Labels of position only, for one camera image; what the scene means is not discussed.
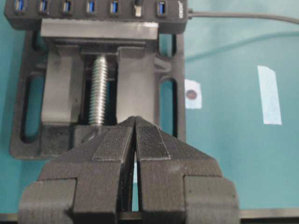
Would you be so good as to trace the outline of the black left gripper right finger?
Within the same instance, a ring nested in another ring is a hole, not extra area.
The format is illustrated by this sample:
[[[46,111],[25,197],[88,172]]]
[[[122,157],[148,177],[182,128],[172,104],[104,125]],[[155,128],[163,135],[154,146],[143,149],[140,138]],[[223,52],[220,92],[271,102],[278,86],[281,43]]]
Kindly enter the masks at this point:
[[[145,224],[237,224],[239,199],[217,160],[136,117],[138,197]]]

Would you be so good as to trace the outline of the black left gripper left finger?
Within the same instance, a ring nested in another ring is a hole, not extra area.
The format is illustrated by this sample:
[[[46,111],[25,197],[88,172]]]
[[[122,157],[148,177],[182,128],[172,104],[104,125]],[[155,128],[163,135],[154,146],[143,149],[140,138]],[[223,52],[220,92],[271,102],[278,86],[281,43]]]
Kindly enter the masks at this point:
[[[115,224],[132,210],[135,117],[45,163],[22,194],[21,224]]]

